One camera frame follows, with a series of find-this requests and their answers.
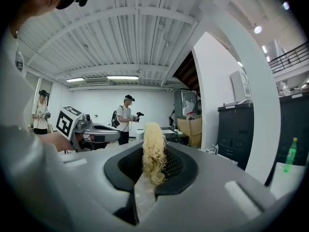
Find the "neck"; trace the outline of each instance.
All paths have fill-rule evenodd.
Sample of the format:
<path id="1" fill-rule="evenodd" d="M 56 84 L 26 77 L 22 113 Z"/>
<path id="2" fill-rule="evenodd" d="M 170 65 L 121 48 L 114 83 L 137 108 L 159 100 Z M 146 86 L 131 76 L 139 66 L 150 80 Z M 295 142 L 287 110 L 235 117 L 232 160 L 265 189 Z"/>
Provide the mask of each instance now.
<path id="1" fill-rule="evenodd" d="M 25 14 L 18 13 L 14 20 L 9 24 L 10 32 L 12 36 L 17 39 L 17 33 L 20 29 L 20 27 L 27 21 L 29 17 Z"/>

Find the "air conditioning vent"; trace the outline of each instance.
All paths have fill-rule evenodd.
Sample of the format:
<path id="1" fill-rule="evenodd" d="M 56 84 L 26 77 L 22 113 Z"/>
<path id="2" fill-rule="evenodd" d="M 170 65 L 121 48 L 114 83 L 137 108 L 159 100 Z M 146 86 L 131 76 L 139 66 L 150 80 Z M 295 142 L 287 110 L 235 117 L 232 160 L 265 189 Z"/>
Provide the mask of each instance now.
<path id="1" fill-rule="evenodd" d="M 109 85 L 108 79 L 106 77 L 101 77 L 101 78 L 89 78 L 85 80 L 87 85 Z"/>

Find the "plastic bottle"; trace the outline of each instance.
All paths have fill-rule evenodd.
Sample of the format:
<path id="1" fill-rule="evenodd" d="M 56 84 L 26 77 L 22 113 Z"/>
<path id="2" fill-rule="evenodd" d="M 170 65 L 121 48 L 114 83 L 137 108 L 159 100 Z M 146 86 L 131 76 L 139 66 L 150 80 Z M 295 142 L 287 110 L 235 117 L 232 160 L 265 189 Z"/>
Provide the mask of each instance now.
<path id="1" fill-rule="evenodd" d="M 296 142 L 297 142 L 297 138 L 293 138 L 293 142 L 292 145 L 289 149 L 289 153 L 288 156 L 286 158 L 286 162 L 285 165 L 283 167 L 283 172 L 288 173 L 291 169 L 291 165 L 293 164 L 295 155 L 296 155 Z"/>
<path id="2" fill-rule="evenodd" d="M 291 95 L 289 87 L 283 81 L 280 82 L 280 86 L 281 86 L 281 89 L 282 89 L 282 91 L 284 93 L 284 96 Z"/>

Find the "round ceiling light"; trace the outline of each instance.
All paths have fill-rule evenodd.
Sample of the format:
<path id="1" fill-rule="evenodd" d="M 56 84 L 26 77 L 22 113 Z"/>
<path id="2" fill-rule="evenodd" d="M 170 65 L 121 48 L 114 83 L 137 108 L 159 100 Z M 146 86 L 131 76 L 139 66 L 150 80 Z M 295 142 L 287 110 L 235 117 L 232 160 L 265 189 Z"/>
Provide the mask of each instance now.
<path id="1" fill-rule="evenodd" d="M 262 31 L 262 27 L 261 26 L 255 26 L 254 28 L 254 32 L 255 33 L 260 33 Z"/>
<path id="2" fill-rule="evenodd" d="M 288 2 L 284 2 L 283 7 L 284 7 L 285 10 L 288 10 L 290 8 L 290 5 L 289 5 Z"/>

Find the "black railing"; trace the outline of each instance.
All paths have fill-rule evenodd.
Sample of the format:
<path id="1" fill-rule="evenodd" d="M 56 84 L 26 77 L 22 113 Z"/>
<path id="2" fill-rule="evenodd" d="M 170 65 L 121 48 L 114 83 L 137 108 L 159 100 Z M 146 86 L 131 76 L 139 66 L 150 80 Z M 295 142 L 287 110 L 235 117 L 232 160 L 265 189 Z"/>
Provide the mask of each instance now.
<path id="1" fill-rule="evenodd" d="M 274 58 L 269 62 L 269 66 L 273 73 L 283 71 L 298 63 L 309 59 L 309 42 L 303 43 L 293 50 Z"/>

